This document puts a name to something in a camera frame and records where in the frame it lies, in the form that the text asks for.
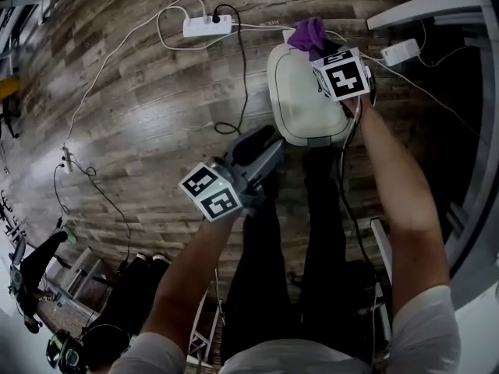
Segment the white t-shirt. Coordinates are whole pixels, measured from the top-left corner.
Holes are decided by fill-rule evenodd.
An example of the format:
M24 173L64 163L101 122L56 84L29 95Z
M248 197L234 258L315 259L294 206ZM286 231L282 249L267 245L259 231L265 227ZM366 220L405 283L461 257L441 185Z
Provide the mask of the white t-shirt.
M452 374L461 354L449 287L416 296L397 314L386 373ZM184 373L186 359L171 340L142 333L109 374ZM359 359L309 340L271 340L230 358L221 374L360 374L370 367Z

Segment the sleeve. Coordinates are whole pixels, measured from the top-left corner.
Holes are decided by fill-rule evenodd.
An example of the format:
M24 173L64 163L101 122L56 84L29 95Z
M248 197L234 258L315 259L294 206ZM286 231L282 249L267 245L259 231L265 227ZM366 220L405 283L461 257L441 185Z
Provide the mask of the sleeve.
M452 374L461 341L451 290L431 288L409 301L394 318L387 374Z
M173 341L157 333L142 333L109 374L181 374L186 358Z

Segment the purple cloth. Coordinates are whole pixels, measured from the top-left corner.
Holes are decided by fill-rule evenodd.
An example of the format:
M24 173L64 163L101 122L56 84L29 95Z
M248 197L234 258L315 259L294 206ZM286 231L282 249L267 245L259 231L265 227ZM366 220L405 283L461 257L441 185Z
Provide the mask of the purple cloth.
M295 33L288 39L288 44L301 51L324 51L326 33L321 18L313 17L298 22Z

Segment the wooden floor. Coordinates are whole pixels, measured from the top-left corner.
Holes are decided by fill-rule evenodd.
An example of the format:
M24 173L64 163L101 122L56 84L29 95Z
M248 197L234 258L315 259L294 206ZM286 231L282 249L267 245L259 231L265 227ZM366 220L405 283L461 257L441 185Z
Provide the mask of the wooden floor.
M14 123L21 137L12 140L4 132L10 175L2 175L1 184L17 216L28 220L27 233L34 245L52 233L60 216L54 194L54 168L61 160L60 147L73 112L104 56L132 28L172 1L53 0L50 18L27 35L20 63L22 116ZM369 32L366 28L365 18L408 0L204 1L208 11L218 3L231 4L240 11L242 21L251 24L292 25L319 16L328 29L376 57L382 47L396 41L408 37L421 41L423 37L418 23L395 31ZM185 0L182 6L191 15L200 14L195 0ZM183 47L201 45L204 40L182 39L182 21L179 10L170 10L161 17L165 41ZM242 37L249 88L243 129L250 129L273 122L266 67L272 48L281 43L281 35L246 32ZM464 180L454 181L458 170L467 173L467 167L464 161L458 161L453 149L459 146L458 158L465 160L472 156L473 144L464 144L465 130L429 97L404 80L370 66L377 77L379 111L425 171L434 175L432 188L444 195L437 202L445 209L450 200L463 193L466 184L466 175ZM466 100L453 95L439 72L430 73L417 62L402 70L456 109L464 109ZM133 229L132 254L163 252L175 257L190 240L201 216L177 183L196 163L223 151L232 136L217 134L213 124L236 123L243 99L236 37L207 50L173 52L161 46L152 23L132 35L109 61L76 118L73 141L68 147L84 167L92 165L97 169L98 185L126 215ZM302 154L303 149L288 146L287 172L278 200L287 270L298 275L303 271L309 230ZM126 256L126 226L121 217L84 175L59 171L56 182L62 202L71 210L65 219L78 238L77 245L64 245L58 254L71 263L90 246L116 268ZM360 137L349 151L345 187L359 218L367 252L379 265L370 219L383 216L383 211ZM344 218L347 258L360 259L352 227ZM222 297L226 296L242 251L241 227L238 222L221 257ZM293 286L290 292L297 294Z

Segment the forearm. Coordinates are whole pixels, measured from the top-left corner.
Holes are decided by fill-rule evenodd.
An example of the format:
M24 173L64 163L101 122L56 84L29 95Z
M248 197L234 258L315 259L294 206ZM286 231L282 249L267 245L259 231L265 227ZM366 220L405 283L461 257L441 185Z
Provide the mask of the forearm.
M214 276L236 218L229 215L201 224L161 279L143 332L160 333L187 352L197 308Z
M430 187L411 153L372 107L365 108L360 126L390 225L409 231L440 228Z

